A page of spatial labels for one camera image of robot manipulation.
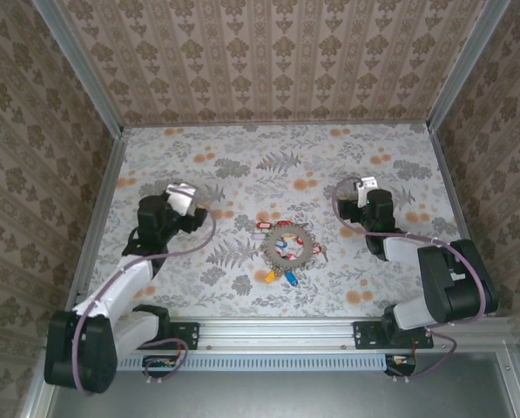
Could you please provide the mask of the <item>aluminium frame post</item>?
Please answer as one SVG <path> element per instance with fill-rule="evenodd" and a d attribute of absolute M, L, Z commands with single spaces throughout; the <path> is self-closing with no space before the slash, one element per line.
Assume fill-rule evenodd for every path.
<path fill-rule="evenodd" d="M 54 36 L 60 50 L 77 75 L 91 102 L 114 140 L 122 136 L 123 123 L 103 83 L 91 64 L 88 54 L 78 41 L 56 0 L 32 0 L 37 11 Z"/>
<path fill-rule="evenodd" d="M 510 0 L 486 0 L 427 116 L 430 133 L 437 133 L 509 5 Z"/>

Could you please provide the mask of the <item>aluminium side rail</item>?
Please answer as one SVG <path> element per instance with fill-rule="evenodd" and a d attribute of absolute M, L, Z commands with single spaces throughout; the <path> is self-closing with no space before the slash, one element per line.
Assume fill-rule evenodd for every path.
<path fill-rule="evenodd" d="M 433 129 L 428 128 L 428 131 L 454 215 L 452 222 L 439 219 L 433 221 L 437 233 L 435 242 L 437 245 L 453 246 L 466 260 L 465 264 L 458 261 L 462 268 L 460 273 L 464 272 L 465 269 L 467 271 L 467 279 L 461 280 L 460 283 L 461 290 L 464 291 L 462 300 L 476 303 L 476 307 L 469 312 L 470 316 L 467 319 L 459 320 L 458 323 L 475 322 L 484 317 L 500 318 L 501 312 L 498 310 L 500 294 L 493 282 L 494 271 L 489 270 L 489 266 L 485 263 L 485 253 L 479 250 L 469 236 L 469 229 L 439 139 Z"/>
<path fill-rule="evenodd" d="M 88 286 L 91 283 L 118 175 L 125 160 L 129 132 L 129 129 L 124 129 L 113 140 L 111 154 L 105 168 L 91 222 L 85 235 L 84 245 L 71 283 L 71 290 L 65 304 L 67 311 L 77 304 L 79 298 L 87 294 Z"/>

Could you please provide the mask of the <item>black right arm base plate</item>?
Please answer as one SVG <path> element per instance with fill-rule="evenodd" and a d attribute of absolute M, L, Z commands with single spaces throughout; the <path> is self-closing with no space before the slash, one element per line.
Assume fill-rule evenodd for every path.
<path fill-rule="evenodd" d="M 356 321 L 353 323 L 355 347 L 367 349 L 431 349 L 433 337 L 424 327 L 401 330 L 387 329 L 380 321 Z"/>

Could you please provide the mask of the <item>aluminium mounting rail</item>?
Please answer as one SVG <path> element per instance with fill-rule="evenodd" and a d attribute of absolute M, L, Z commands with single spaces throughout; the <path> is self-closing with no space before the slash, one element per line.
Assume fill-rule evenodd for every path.
<path fill-rule="evenodd" d="M 199 324 L 198 353 L 211 354 L 336 354 L 355 351 L 356 322 L 369 317 L 313 318 L 199 318 L 172 321 Z M 448 351 L 454 340 L 458 353 L 495 352 L 513 348 L 517 339 L 505 318 L 486 317 L 476 322 L 437 327 L 432 353 Z"/>

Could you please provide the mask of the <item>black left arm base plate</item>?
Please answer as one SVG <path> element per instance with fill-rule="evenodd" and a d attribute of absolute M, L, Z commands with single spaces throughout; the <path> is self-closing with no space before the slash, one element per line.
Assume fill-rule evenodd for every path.
<path fill-rule="evenodd" d="M 198 322 L 170 322 L 159 323 L 155 335 L 145 337 L 132 344 L 133 350 L 167 350 L 183 349 L 185 342 L 190 351 L 198 349 L 199 323 Z"/>

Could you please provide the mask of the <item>silver keyring disc with rings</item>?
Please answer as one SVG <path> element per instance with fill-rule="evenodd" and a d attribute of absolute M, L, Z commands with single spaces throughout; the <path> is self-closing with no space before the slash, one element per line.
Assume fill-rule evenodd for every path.
<path fill-rule="evenodd" d="M 289 260 L 278 256 L 275 251 L 276 242 L 284 235 L 292 234 L 295 238 L 302 241 L 302 255 L 297 260 Z M 310 260 L 314 257 L 312 251 L 319 243 L 315 236 L 308 231 L 303 225 L 291 223 L 286 225 L 275 225 L 266 235 L 260 244 L 260 252 L 263 254 L 264 261 L 276 273 L 285 273 L 288 271 L 304 269 Z"/>

